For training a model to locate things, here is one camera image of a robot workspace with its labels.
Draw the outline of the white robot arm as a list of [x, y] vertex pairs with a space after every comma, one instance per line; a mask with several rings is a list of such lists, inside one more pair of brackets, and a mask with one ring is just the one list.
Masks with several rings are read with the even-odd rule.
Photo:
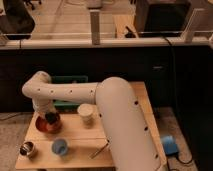
[[96, 105], [116, 171], [163, 171], [142, 107], [125, 79], [53, 84], [48, 73], [38, 71], [23, 85], [22, 93], [40, 116], [55, 110], [55, 100]]

